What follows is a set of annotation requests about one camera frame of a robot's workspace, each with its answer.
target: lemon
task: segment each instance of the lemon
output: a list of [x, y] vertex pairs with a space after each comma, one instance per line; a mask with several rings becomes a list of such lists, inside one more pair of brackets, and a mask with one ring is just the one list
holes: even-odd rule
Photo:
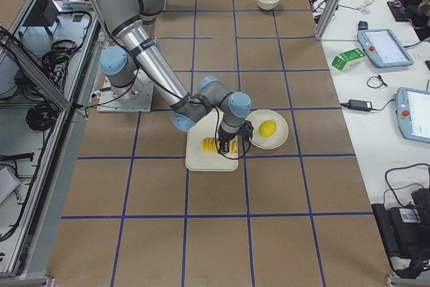
[[258, 128], [258, 133], [262, 137], [270, 137], [276, 131], [276, 122], [273, 120], [264, 121]]

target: green box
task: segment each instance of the green box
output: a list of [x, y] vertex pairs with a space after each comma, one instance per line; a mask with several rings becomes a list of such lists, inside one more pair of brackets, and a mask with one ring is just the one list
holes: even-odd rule
[[331, 64], [336, 69], [344, 71], [356, 67], [364, 56], [365, 54], [359, 48], [354, 48], [337, 55]]

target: tablet screen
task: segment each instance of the tablet screen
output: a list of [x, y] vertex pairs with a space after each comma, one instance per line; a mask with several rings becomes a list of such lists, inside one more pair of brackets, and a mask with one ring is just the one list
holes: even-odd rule
[[430, 138], [430, 95], [406, 91], [412, 123], [412, 134]]
[[406, 62], [408, 58], [399, 48], [397, 42], [391, 37], [386, 30], [377, 32], [366, 32], [370, 43], [375, 46], [375, 51], [383, 63]]

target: tablet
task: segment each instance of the tablet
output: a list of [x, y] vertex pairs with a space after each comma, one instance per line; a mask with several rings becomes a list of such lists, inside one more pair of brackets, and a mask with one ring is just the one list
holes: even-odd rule
[[403, 137], [430, 143], [430, 92], [401, 87], [397, 90], [396, 106]]
[[405, 67], [414, 64], [392, 30], [360, 30], [357, 39], [370, 61], [377, 67]]

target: yellow food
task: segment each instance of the yellow food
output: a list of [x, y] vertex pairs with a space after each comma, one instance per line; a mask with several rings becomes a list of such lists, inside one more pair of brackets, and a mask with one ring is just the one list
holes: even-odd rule
[[[202, 139], [202, 142], [200, 143], [202, 146], [202, 150], [205, 153], [217, 153], [217, 146], [215, 145], [215, 138], [214, 137], [206, 137], [205, 139]], [[220, 147], [220, 141], [217, 141], [218, 148]], [[236, 141], [232, 140], [228, 143], [228, 149], [229, 153], [235, 153], [237, 151], [237, 145]]]
[[274, 134], [276, 131], [276, 122], [273, 120], [266, 120], [262, 124], [260, 124], [260, 127], [258, 128], [258, 133], [262, 137], [270, 137], [272, 134]]

